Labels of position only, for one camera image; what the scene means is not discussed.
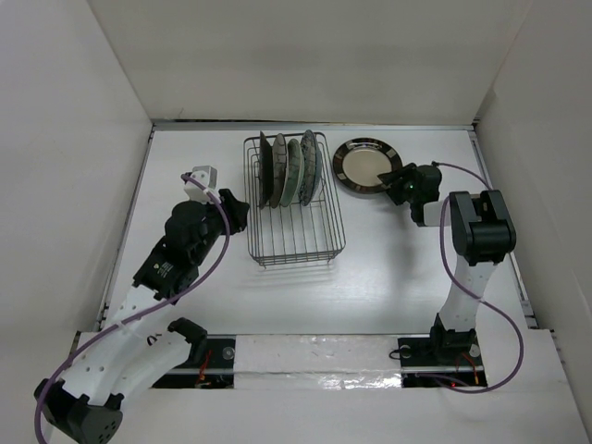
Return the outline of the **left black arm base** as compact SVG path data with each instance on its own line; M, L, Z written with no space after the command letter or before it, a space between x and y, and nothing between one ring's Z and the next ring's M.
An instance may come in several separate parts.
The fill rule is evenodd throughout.
M235 336L209 336L200 361L188 361L160 377L153 389L233 389Z

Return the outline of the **black striped rim plate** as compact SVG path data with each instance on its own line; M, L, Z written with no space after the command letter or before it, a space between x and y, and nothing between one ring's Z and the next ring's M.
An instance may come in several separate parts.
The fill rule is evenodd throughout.
M378 176L401 168L400 154L386 142L374 138L348 140L332 158L332 169L339 182L361 194L385 191L388 186Z

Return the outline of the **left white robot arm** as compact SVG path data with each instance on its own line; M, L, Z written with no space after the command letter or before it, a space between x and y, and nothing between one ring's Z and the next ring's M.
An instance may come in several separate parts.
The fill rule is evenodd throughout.
M168 370L200 364L207 332L180 317L166 321L178 300L207 278L199 267L218 239L227 241L247 225L250 206L228 189L204 203L178 203L132 279L109 324L74 351L34 392L34 430L42 422L78 443L106 443L125 409Z

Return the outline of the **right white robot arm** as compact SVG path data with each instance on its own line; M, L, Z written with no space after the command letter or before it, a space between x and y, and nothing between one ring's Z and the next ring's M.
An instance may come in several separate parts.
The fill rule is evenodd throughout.
M411 163L378 178L393 203L410 206L417 226L437 227L441 235L450 228L456 266L425 346L432 360L447 364L475 343L478 307L496 267L514 250L516 231L499 190L453 191L442 199L439 167Z

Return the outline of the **brown rimmed cream plate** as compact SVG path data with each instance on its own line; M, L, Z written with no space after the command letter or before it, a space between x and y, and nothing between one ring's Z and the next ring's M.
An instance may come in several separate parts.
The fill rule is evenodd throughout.
M265 134L261 131L259 135L260 150L259 150L259 165L260 165L260 208L264 208L269 202L274 187L274 165L273 165L273 149Z

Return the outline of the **teal flower plate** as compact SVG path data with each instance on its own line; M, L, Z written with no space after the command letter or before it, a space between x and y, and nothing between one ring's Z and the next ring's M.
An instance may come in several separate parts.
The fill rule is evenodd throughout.
M288 166L286 180L281 194L279 204L282 207L289 206L302 183L303 154L300 142L297 139L290 139L288 143Z

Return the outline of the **tree pattern cream plate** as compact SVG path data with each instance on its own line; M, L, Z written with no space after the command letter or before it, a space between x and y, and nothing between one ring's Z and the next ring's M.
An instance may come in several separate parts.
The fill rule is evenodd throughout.
M288 149L285 136L279 133L272 146L273 190L269 200L271 208L279 206L286 180Z

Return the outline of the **blue floral pattern plate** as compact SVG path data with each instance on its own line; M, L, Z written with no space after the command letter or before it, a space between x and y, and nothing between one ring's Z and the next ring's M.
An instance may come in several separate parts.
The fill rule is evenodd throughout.
M315 197L318 190L323 166L322 155L315 133L308 129L302 136L301 148L303 155L303 177L299 189L299 199L303 206L307 206Z

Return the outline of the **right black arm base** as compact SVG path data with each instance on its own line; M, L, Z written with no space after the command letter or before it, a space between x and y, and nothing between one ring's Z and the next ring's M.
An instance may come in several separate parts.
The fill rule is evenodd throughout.
M401 337L397 339L397 347L389 353L389 357L406 366L456 366L483 365L480 347L476 340L468 351L457 353L451 357L438 358L429 348L429 337ZM487 386L485 371L473 373L401 373L401 384L404 388L440 388L442 385L453 388Z

